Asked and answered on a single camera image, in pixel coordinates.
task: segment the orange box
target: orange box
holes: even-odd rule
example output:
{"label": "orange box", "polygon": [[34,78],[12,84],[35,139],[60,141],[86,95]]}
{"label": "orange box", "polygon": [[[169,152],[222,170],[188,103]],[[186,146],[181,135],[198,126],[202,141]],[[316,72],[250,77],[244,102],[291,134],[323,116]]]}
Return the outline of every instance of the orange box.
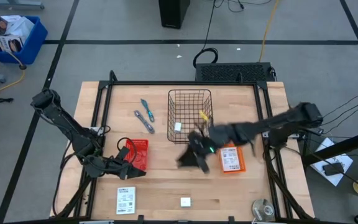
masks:
{"label": "orange box", "polygon": [[[239,169],[236,169],[236,170],[232,170],[232,171],[225,171],[224,170],[224,159],[225,158],[222,158],[222,150],[223,149],[228,149],[228,148],[236,148],[236,152],[237,152],[237,158],[238,158],[238,161],[239,161],[239,166],[240,168]],[[224,174],[235,174],[235,173],[239,173],[239,172],[245,172],[247,169],[246,169],[246,164],[244,162],[244,157],[242,155],[242,149],[241,147],[236,147],[235,145],[233,144],[227,144],[227,145],[224,145],[223,148],[221,148],[219,151],[218,151],[218,156],[219,156],[219,160],[221,161],[221,169],[223,171]]]}

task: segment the small white cube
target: small white cube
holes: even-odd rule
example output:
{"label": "small white cube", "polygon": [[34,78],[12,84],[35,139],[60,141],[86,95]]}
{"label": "small white cube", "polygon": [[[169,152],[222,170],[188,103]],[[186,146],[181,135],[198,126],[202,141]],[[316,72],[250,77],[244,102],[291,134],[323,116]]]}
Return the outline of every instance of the small white cube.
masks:
{"label": "small white cube", "polygon": [[190,198],[180,198],[180,206],[181,207],[190,207],[191,199]]}
{"label": "small white cube", "polygon": [[180,133],[180,130],[181,130],[181,123],[176,122],[174,132],[175,133]]}

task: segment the yellow object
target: yellow object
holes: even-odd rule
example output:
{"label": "yellow object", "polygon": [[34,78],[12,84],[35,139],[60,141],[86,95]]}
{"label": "yellow object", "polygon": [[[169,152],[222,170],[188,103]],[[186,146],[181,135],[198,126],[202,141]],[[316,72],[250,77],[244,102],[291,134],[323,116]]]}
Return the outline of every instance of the yellow object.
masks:
{"label": "yellow object", "polygon": [[[8,53],[8,54],[11,55],[15,60],[17,60],[17,62],[19,62],[19,64],[20,64],[21,66],[24,66],[23,63],[22,63],[15,55],[13,55],[13,54],[10,53],[10,52],[6,52],[6,53]],[[23,70],[22,76],[20,77],[20,79],[18,79],[18,81],[13,82],[13,83],[11,83],[11,84],[9,84],[9,85],[6,85],[6,86],[0,88],[0,91],[3,91],[3,90],[5,90],[6,88],[9,88],[9,87],[11,87],[11,86],[13,86],[13,85],[18,84],[19,82],[21,82],[21,81],[24,79],[24,77],[25,77],[25,72],[24,72],[24,70]]]}
{"label": "yellow object", "polygon": [[200,110],[199,113],[200,113],[200,116],[203,118],[203,120],[205,120],[205,121],[209,120],[208,116],[206,116],[202,110]]}
{"label": "yellow object", "polygon": [[259,61],[258,61],[258,62],[260,62],[261,59],[262,59],[262,57],[264,56],[266,35],[267,35],[267,32],[269,31],[270,24],[272,23],[274,13],[276,12],[276,8],[277,8],[277,5],[278,5],[278,1],[279,1],[279,0],[276,0],[276,3],[274,4],[274,7],[273,7],[273,11],[272,11],[272,13],[271,13],[271,15],[270,15],[270,19],[269,19],[268,22],[267,22],[264,39],[263,39],[263,41],[262,41],[262,50],[260,50],[260,55],[259,55]]}

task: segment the white label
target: white label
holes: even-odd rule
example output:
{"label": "white label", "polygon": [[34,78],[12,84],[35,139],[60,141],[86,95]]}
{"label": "white label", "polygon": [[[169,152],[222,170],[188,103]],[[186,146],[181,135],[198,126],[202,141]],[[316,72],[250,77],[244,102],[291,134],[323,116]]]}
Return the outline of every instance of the white label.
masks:
{"label": "white label", "polygon": [[220,150],[223,171],[235,171],[240,170],[239,156],[237,154],[236,147],[227,147]]}
{"label": "white label", "polygon": [[117,189],[117,215],[135,213],[135,187]]}

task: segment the yellow cable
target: yellow cable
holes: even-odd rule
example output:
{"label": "yellow cable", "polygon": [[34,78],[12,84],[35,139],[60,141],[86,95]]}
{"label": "yellow cable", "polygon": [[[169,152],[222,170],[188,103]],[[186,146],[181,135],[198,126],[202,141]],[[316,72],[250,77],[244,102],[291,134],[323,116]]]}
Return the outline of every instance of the yellow cable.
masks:
{"label": "yellow cable", "polygon": [[269,31],[270,23],[272,23],[274,13],[276,12],[276,8],[277,8],[277,5],[278,5],[278,1],[279,1],[279,0],[276,0],[276,3],[274,4],[274,7],[273,7],[273,11],[272,11],[272,13],[271,13],[271,15],[270,15],[270,19],[269,19],[268,22],[267,22],[264,39],[263,39],[263,41],[262,41],[262,50],[260,50],[260,56],[259,56],[259,61],[258,61],[258,62],[260,62],[261,59],[262,59],[262,57],[264,56],[266,35],[267,35],[267,32]]}
{"label": "yellow cable", "polygon": [[[21,66],[24,66],[23,63],[22,63],[15,55],[13,55],[13,54],[10,53],[10,52],[6,52],[6,53],[8,53],[8,54],[9,54],[10,56],[12,56],[15,60],[17,60],[17,62],[19,62],[19,64],[20,64]],[[11,86],[13,86],[13,85],[18,84],[19,82],[21,82],[21,81],[24,79],[24,77],[25,77],[25,72],[24,72],[24,70],[23,70],[22,76],[20,77],[20,79],[18,79],[18,81],[13,82],[13,83],[11,83],[11,84],[9,84],[9,85],[7,85],[7,86],[4,86],[4,87],[0,88],[0,91],[3,91],[3,90],[5,90],[6,88],[9,88],[9,87],[11,87]]]}

